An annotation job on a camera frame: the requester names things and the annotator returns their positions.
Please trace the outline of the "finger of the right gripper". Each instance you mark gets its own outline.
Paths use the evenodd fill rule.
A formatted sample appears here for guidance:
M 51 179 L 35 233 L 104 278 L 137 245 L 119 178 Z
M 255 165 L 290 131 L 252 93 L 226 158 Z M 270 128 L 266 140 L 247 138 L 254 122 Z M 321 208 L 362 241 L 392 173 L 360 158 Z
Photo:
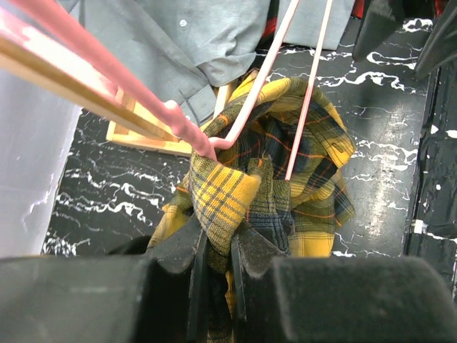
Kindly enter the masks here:
M 353 48 L 353 60 L 365 59 L 402 25 L 405 18 L 403 1 L 365 1 L 361 25 Z
M 414 69 L 422 79 L 438 67 L 456 58 L 456 0 L 447 3 L 433 27 Z

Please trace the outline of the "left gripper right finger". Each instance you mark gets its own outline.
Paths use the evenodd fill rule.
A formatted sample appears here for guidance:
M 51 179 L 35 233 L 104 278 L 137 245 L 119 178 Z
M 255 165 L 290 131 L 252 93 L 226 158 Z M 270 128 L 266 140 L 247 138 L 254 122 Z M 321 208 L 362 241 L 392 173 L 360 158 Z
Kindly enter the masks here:
M 456 307 L 417 257 L 288 257 L 247 223 L 231 242 L 236 342 L 454 342 Z

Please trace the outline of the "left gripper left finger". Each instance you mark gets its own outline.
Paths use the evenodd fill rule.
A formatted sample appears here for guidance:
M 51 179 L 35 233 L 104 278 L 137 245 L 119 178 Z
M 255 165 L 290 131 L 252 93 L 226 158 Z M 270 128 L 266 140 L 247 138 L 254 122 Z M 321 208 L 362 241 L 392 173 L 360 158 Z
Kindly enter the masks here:
M 3 342 L 205 342 L 196 217 L 142 255 L 1 260 Z

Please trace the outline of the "pink wire hanger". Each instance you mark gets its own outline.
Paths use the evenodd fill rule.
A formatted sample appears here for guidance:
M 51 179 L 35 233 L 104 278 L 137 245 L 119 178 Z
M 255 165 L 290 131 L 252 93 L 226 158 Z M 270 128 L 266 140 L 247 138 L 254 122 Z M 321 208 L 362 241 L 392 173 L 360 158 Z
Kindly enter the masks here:
M 326 28 L 328 26 L 328 20 L 331 14 L 331 7 L 333 2 L 327 1 L 324 9 L 323 19 L 321 22 L 320 33 L 318 35 L 318 41 L 315 48 L 315 54 L 313 58 L 313 63 L 311 66 L 311 72 L 308 78 L 308 85 L 306 87 L 306 92 L 304 93 L 303 104 L 301 107 L 300 116 L 298 119 L 298 125 L 296 129 L 296 134 L 293 141 L 293 146 L 291 149 L 290 158 L 288 161 L 288 166 L 286 170 L 285 180 L 289 180 L 291 178 L 293 168 L 295 165 L 296 156 L 298 154 L 298 148 L 300 145 L 301 137 L 303 128 L 306 123 L 306 118 L 309 110 L 309 106 L 311 103 L 311 97 L 313 93 L 313 85 L 316 78 L 316 73 L 318 69 L 318 64 L 321 58 L 321 51 L 323 48 L 323 43 L 325 40 L 326 35 Z M 293 20 L 294 14 L 297 10 L 299 5 L 298 1 L 291 1 L 288 5 L 286 13 L 284 14 L 283 20 L 276 32 L 274 37 L 273 43 L 271 44 L 271 48 L 269 49 L 266 58 L 258 72 L 258 76 L 253 83 L 253 86 L 248 93 L 246 100 L 241 107 L 241 110 L 236 117 L 236 120 L 233 122 L 231 130 L 227 134 L 226 138 L 218 138 L 218 137 L 211 137 L 210 143 L 213 148 L 216 149 L 228 149 L 234 145 L 236 140 L 238 139 L 240 133 L 242 132 L 246 122 L 248 121 L 251 111 L 253 110 L 254 106 L 258 103 L 258 100 L 262 100 L 264 102 L 268 102 L 271 100 L 277 100 L 282 95 L 279 91 L 280 87 L 283 85 L 287 85 L 287 80 L 277 80 L 271 83 L 266 84 L 265 80 L 268 76 L 273 63 L 276 60 L 276 55 L 281 48 L 283 43 L 284 37 L 290 27 L 290 24 Z

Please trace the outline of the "yellow plaid flannel shirt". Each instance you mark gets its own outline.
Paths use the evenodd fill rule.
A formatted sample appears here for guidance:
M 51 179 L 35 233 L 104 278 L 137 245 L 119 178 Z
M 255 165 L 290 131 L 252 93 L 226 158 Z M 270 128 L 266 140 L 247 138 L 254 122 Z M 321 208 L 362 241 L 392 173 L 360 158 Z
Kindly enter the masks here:
M 328 257 L 336 230 L 355 214 L 341 175 L 355 146 L 319 89 L 313 90 L 293 172 L 285 180 L 308 82 L 282 79 L 288 82 L 280 87 L 282 95 L 258 100 L 232 147 L 220 150 L 215 161 L 191 155 L 189 171 L 149 241 L 155 247 L 191 216 L 206 231 L 209 266 L 215 274 L 208 342 L 232 341 L 235 299 L 229 250 L 240 223 L 249 224 L 289 256 Z

